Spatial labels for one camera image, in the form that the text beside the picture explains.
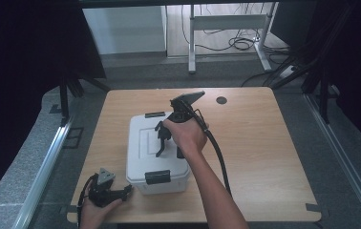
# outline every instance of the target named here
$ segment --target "black tool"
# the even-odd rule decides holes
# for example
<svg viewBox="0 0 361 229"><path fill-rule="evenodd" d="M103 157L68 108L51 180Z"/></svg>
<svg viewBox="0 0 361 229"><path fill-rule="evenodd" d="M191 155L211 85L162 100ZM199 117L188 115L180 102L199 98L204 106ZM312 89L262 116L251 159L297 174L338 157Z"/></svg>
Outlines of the black tool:
<svg viewBox="0 0 361 229"><path fill-rule="evenodd" d="M192 103L196 102L199 98L204 95L204 92L192 93L192 94L182 94L171 100L171 107L174 108L174 112L168 116L168 119L175 123L186 122L191 119L193 114ZM156 153L156 157L159 157L160 154L165 149L165 140L171 139L171 132L162 125L162 121L159 122L155 131L158 131L158 138L160 139L160 149ZM177 158L183 159L183 153L181 149L177 147Z"/></svg>
<svg viewBox="0 0 361 229"><path fill-rule="evenodd" d="M105 169L100 169L100 175L94 174L92 177L91 189L89 190L89 199L97 206L104 207L109 203L121 198L127 200L127 196L132 190L132 185L126 186L123 190L110 190L115 175Z"/></svg>
<svg viewBox="0 0 361 229"><path fill-rule="evenodd" d="M192 103L196 102L196 100L198 100L203 95L204 95L204 92L192 93L192 94L182 94L181 96L178 96L178 97L172 99L171 106L174 108L174 112L168 116L168 119L173 122L176 122L176 123L182 123L182 122L189 120L192 117L195 118L195 120L198 122L199 126L202 128L204 133L207 135L207 138L213 144L213 147L216 151L217 157L219 158L220 166L222 167L225 189L228 191L230 196L232 196L231 188L228 183L228 175L227 175L227 171L225 169L223 154L222 154L222 151L220 150L219 144L217 143L214 136L211 134L210 130L208 130L208 127L203 119L202 114L200 114L200 111L197 110L199 112L199 114L197 114L196 111L194 111L191 106ZM156 127L156 131L161 131L161 135L159 134L159 138L161 139L161 149L159 150L159 154L156 155L156 157L158 157L164 149L164 144L162 142L165 139L170 139L171 133L167 128L165 128L162 125L161 122ZM183 153L181 152L181 149L179 147L177 149L177 158L184 158Z"/></svg>
<svg viewBox="0 0 361 229"><path fill-rule="evenodd" d="M112 186L115 177L115 174L111 174L109 171L100 168L99 174L95 173L86 181L85 186L80 193L78 204L76 205L78 228L80 226L79 224L81 220L84 198L89 198L89 200L92 201L97 207L105 207L109 203L119 198L121 198L123 201L127 200L127 197L131 193L133 186L129 184L124 187L123 190L112 191L110 190L110 187ZM85 190L88 187L89 182L92 182L91 189L89 190L89 195L85 197Z"/></svg>

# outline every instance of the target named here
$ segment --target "wall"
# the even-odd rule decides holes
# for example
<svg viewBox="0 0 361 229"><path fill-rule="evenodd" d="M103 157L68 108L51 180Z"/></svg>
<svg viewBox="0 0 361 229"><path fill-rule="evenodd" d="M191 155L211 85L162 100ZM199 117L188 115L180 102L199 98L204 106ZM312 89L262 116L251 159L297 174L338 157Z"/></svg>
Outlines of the wall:
<svg viewBox="0 0 361 229"><path fill-rule="evenodd" d="M165 7L83 11L99 54L166 51Z"/></svg>

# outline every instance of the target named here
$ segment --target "cable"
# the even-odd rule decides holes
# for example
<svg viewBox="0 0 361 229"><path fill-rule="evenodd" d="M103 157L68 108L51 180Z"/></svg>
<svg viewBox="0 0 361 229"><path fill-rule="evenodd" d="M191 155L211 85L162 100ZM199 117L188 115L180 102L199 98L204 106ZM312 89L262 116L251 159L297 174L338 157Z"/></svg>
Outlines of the cable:
<svg viewBox="0 0 361 229"><path fill-rule="evenodd" d="M330 30L330 28L334 25L335 21L337 20L339 16L339 13L333 13L329 19L328 19L328 23L326 23L326 26L324 28L322 28L321 30L319 30L313 37L311 40L309 40L305 45L303 45L301 48L299 48L297 51L295 52L288 52L290 53L289 58L284 61L280 68L279 71L281 69L283 69L285 66L291 64L294 61L297 60L305 60L308 57L311 57L311 55L314 53L315 49L318 47L319 42L322 40L324 34ZM282 50L273 50L275 53L286 53L286 51L282 51ZM306 64L306 65L302 65L299 66L298 70L295 71L295 73L293 73L291 75L290 78L285 78L282 79L281 81L278 81L276 84L274 84L273 86L271 86L272 82L276 79L276 77L278 76L278 74L273 75L273 76L269 76L269 78L266 80L266 82L264 82L264 85L267 85L268 87L270 87L271 89L278 89L281 86L285 85L287 82L293 80L294 78L302 75L303 73L308 72L312 67L315 66L316 62L317 62L317 57L312 58L312 60L310 61L310 63Z"/></svg>
<svg viewBox="0 0 361 229"><path fill-rule="evenodd" d="M235 14L235 13L237 12L237 10L238 10L239 8L241 8L242 6L243 6L243 4L240 3L240 6L238 6L238 8L235 9L234 14Z"/></svg>
<svg viewBox="0 0 361 229"><path fill-rule="evenodd" d="M256 4L256 3L252 3L251 11L249 12L249 14L252 14L252 10L254 9L255 4Z"/></svg>
<svg viewBox="0 0 361 229"><path fill-rule="evenodd" d="M180 14L181 14L181 29L182 29L182 32L183 32L183 37L185 39L185 41L190 44L190 42L188 41L188 39L186 38L186 33L184 31L184 24L183 24L183 5L181 6L181 10L180 10ZM201 47L201 48L204 48L204 49L207 49L207 50L210 50L210 51L215 51L215 52L220 52L220 51L225 51L225 50L229 50L231 48L235 48L236 50L239 50L239 51L247 51L249 50L253 44L254 44L254 41L251 40L251 39L248 39L248 38L243 38L243 37L239 37L241 35L241 31L242 30L238 30L237 31L237 34L235 35L235 37L233 38L230 38L228 40L228 47L226 48L223 48L223 49L213 49L213 48L209 48L209 47L206 47L206 46L203 46L203 45L195 45L196 47ZM237 45L241 45L241 44L245 44L246 47L245 48L241 48L241 47L238 47Z"/></svg>
<svg viewBox="0 0 361 229"><path fill-rule="evenodd" d="M306 60L306 58L314 52L314 50L318 47L317 45L322 40L324 34L333 26L334 22L336 21L337 14L339 14L339 13L333 13L329 17L328 23L326 23L326 26L324 28L322 28L321 30L319 30L313 37L311 37L311 39L306 44L304 44L302 47L300 47L298 50L296 50L294 52L291 51L288 47L270 48L268 46L264 46L264 50L266 51L266 53L269 54L270 61L272 61L273 63L276 63L276 64L280 64L280 66L275 71L272 71L271 73L260 73L260 74L250 76L246 81L244 81L244 83L242 84L242 87L244 86L244 84L247 81L249 81L250 79L252 79L256 76L269 74L268 78L264 81L263 86L267 86L267 87L270 87L273 89L274 87L272 87L270 85L277 78L277 76L279 75L279 72L281 70L283 70L287 65L292 64L293 62L301 62L303 60ZM288 55L288 58L284 62L278 63L271 58L271 56L276 55L276 54ZM311 63L306 64L305 66L302 66L300 63L297 63L298 69L299 69L298 73L302 72L301 71L302 68L307 69L308 65L311 65Z"/></svg>
<svg viewBox="0 0 361 229"><path fill-rule="evenodd" d="M201 16L203 16L203 14L202 14L202 4L200 4L200 7L201 7ZM211 15L211 11L208 9L207 4L206 4L206 10ZM214 34L214 33L220 32L220 31L224 31L224 30L217 30L217 31L205 31L205 30L203 30L203 32L206 33L206 34Z"/></svg>
<svg viewBox="0 0 361 229"><path fill-rule="evenodd" d="M249 80L251 80L251 79L253 79L253 78L256 78L256 77L261 76L261 75L270 74L270 73L254 74L254 75L250 76L248 79L246 79L246 80L241 84L241 87L243 87L246 82L248 82Z"/></svg>
<svg viewBox="0 0 361 229"><path fill-rule="evenodd" d="M262 14L262 10L264 9L264 5L265 5L265 3L262 4L261 12L259 14Z"/></svg>
<svg viewBox="0 0 361 229"><path fill-rule="evenodd" d="M278 54L270 54L270 55L269 55L269 60L270 60L272 63L281 65L281 64L283 64L283 62L276 62L275 60L273 60L273 59L272 59L272 56L273 56L273 55L289 55L289 54L288 54L288 53L278 53Z"/></svg>

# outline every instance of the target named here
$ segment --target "hand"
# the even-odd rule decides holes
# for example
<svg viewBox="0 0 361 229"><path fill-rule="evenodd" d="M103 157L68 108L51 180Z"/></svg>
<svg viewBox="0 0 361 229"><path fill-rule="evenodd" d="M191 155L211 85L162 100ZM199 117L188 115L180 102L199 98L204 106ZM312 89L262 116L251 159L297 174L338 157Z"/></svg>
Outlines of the hand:
<svg viewBox="0 0 361 229"><path fill-rule="evenodd" d="M180 147L186 159L196 152L202 152L207 142L207 136L194 118L183 123L175 123L165 119L163 126L169 129L175 143Z"/></svg>
<svg viewBox="0 0 361 229"><path fill-rule="evenodd" d="M122 202L121 198L119 198L109 203L103 208L95 206L94 203L91 202L91 200L88 198L91 184L92 181L89 182L88 186L85 189L85 198L82 205L80 222L81 229L96 229L102 224L105 217L114 209L116 209Z"/></svg>

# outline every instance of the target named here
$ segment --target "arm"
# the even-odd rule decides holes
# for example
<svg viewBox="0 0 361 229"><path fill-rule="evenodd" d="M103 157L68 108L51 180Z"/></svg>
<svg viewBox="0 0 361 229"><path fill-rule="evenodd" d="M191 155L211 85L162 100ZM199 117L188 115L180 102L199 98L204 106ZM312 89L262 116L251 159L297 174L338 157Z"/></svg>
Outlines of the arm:
<svg viewBox="0 0 361 229"><path fill-rule="evenodd" d="M181 124L165 120L163 125L170 130L193 171L209 227L211 229L248 228L240 209L202 154L207 137L196 120L190 119Z"/></svg>

